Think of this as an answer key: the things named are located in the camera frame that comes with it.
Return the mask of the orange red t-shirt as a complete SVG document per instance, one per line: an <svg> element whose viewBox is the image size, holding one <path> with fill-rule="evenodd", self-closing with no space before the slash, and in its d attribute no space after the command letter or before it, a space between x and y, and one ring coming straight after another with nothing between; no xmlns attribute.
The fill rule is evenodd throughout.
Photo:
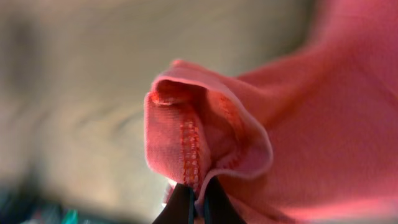
<svg viewBox="0 0 398 224"><path fill-rule="evenodd" d="M219 178L248 223L397 215L397 1L321 1L298 51L232 78L183 60L145 98L148 166Z"/></svg>

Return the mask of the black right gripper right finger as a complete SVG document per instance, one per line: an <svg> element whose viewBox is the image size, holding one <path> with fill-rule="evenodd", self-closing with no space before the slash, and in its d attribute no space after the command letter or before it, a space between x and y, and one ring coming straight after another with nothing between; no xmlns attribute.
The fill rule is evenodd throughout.
<svg viewBox="0 0 398 224"><path fill-rule="evenodd" d="M205 224L246 224L229 201L217 177L206 188L203 204Z"/></svg>

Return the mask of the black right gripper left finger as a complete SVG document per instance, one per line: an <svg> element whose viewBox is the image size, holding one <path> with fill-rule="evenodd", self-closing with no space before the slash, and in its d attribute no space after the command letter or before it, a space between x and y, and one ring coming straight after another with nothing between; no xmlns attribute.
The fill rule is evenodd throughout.
<svg viewBox="0 0 398 224"><path fill-rule="evenodd" d="M194 224L195 194L191 187L177 184L166 206L152 224Z"/></svg>

